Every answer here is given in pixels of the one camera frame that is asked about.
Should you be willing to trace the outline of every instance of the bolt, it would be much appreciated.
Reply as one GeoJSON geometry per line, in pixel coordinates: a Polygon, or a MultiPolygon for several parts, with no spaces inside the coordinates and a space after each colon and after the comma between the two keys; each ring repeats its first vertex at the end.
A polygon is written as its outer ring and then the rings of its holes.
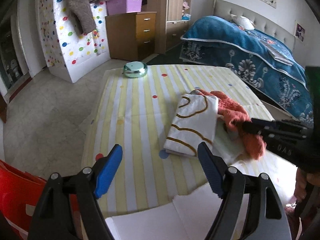
{"type": "Polygon", "coordinates": [[[92,169],[90,167],[85,167],[82,172],[83,174],[90,174],[90,172],[92,171],[92,169]]]}
{"type": "Polygon", "coordinates": [[[267,179],[269,179],[269,176],[266,173],[261,173],[261,178],[267,180],[267,179]]]}
{"type": "Polygon", "coordinates": [[[58,173],[52,173],[51,174],[51,179],[57,179],[59,177],[59,174],[58,173]]]}
{"type": "Polygon", "coordinates": [[[237,169],[235,167],[229,167],[228,171],[232,174],[236,174],[237,173],[237,169]]]}

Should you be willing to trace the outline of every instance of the orange towel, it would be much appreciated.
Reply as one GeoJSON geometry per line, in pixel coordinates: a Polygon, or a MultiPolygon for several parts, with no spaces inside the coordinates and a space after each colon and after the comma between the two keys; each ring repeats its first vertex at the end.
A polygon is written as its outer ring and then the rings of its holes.
{"type": "Polygon", "coordinates": [[[219,98],[218,114],[224,117],[226,126],[231,131],[238,131],[247,153],[258,160],[263,156],[266,149],[266,143],[263,141],[262,136],[246,133],[242,130],[241,124],[245,121],[251,121],[246,110],[236,101],[229,98],[221,91],[211,91],[210,93],[197,89],[205,96],[216,96],[219,98]]]}

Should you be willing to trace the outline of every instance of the coat sleeve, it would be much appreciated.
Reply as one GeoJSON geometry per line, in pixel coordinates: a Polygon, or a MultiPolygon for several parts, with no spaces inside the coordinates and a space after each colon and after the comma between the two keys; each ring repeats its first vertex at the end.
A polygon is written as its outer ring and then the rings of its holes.
{"type": "Polygon", "coordinates": [[[89,0],[67,0],[70,10],[78,17],[84,33],[96,29],[89,0]]]}

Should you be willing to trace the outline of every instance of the purple storage basket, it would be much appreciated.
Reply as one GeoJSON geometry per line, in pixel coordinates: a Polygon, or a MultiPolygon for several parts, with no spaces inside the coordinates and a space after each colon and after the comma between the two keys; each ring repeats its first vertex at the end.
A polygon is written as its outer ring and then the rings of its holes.
{"type": "Polygon", "coordinates": [[[107,1],[108,15],[141,12],[142,0],[109,0],[107,1]]]}

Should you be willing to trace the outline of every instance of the white pillow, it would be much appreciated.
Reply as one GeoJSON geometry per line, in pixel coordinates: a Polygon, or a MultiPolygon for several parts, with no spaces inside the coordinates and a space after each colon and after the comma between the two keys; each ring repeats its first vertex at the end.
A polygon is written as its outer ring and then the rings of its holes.
{"type": "Polygon", "coordinates": [[[248,18],[244,17],[244,16],[236,16],[233,14],[230,14],[232,20],[238,24],[239,26],[245,28],[246,30],[254,30],[254,25],[253,22],[250,21],[248,18]]]}

